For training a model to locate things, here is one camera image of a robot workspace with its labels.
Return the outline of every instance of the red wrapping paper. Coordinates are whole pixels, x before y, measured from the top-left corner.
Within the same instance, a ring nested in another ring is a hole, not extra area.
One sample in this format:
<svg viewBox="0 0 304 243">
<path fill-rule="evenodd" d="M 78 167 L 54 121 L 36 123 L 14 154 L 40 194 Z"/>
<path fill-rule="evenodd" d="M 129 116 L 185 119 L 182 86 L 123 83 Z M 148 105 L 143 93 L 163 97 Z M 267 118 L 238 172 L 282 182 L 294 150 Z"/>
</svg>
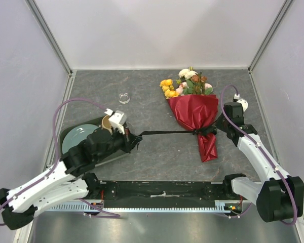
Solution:
<svg viewBox="0 0 304 243">
<path fill-rule="evenodd" d="M 211 125 L 217 115 L 216 95 L 184 95 L 167 100 L 178 123 L 187 130 Z M 215 135 L 197 135 L 199 154 L 202 162 L 217 158 Z"/>
</svg>

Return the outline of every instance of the clear glass cup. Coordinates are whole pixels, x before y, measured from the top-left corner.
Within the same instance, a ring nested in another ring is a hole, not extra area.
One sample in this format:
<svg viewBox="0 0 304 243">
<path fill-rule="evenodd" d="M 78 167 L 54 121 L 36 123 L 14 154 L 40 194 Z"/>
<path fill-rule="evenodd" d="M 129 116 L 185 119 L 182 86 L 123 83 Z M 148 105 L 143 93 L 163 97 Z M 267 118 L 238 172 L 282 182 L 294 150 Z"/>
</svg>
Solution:
<svg viewBox="0 0 304 243">
<path fill-rule="evenodd" d="M 129 96 L 128 93 L 120 93 L 118 101 L 121 104 L 127 104 L 130 101 L 130 99 L 131 99 L 131 97 Z"/>
</svg>

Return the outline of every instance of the white flower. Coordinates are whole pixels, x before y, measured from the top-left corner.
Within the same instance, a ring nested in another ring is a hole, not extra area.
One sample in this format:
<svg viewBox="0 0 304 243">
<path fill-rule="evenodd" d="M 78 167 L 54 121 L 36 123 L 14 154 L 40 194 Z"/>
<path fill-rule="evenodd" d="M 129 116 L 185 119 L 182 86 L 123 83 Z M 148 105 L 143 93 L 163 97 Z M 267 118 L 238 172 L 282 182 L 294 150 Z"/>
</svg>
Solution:
<svg viewBox="0 0 304 243">
<path fill-rule="evenodd" d="M 182 71 L 179 72 L 178 76 L 179 78 L 182 78 L 183 76 L 186 75 L 190 70 L 188 68 L 183 69 Z"/>
<path fill-rule="evenodd" d="M 211 86 L 210 84 L 205 83 L 205 90 L 208 88 L 212 88 L 213 86 Z"/>
<path fill-rule="evenodd" d="M 179 86 L 177 89 L 176 89 L 176 92 L 178 93 L 178 94 L 182 94 L 182 92 L 183 92 L 183 87 L 182 86 Z"/>
<path fill-rule="evenodd" d="M 188 88 L 187 82 L 182 82 L 180 85 L 182 88 Z"/>
<path fill-rule="evenodd" d="M 185 75 L 184 75 L 184 78 L 185 79 L 189 79 L 191 78 L 192 76 L 196 75 L 197 73 L 195 71 L 189 71 L 187 72 Z"/>
</svg>

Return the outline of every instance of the beige cup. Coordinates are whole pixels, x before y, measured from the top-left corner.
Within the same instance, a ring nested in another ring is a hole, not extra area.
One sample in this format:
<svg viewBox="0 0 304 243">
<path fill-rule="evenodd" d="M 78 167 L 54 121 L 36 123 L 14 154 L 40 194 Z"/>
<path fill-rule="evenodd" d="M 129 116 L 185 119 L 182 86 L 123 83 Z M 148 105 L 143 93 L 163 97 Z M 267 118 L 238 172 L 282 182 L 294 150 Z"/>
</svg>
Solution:
<svg viewBox="0 0 304 243">
<path fill-rule="evenodd" d="M 101 126 L 105 129 L 107 129 L 112 134 L 111 124 L 108 120 L 109 118 L 110 118 L 109 115 L 105 116 L 101 121 Z"/>
</svg>

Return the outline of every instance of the flower bouquet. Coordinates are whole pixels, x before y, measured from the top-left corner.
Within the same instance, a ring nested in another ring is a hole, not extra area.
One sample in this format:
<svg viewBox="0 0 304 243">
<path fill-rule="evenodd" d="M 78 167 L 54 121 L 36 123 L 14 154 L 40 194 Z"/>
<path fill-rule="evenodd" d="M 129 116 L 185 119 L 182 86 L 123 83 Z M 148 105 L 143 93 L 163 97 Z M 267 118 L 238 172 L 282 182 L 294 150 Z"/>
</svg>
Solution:
<svg viewBox="0 0 304 243">
<path fill-rule="evenodd" d="M 190 67 L 180 71 L 179 79 L 176 80 L 177 88 L 172 79 L 160 83 L 178 123 L 197 134 L 202 162 L 217 158 L 215 135 L 205 131 L 215 121 L 218 99 L 206 80 L 201 72 L 197 73 Z"/>
</svg>

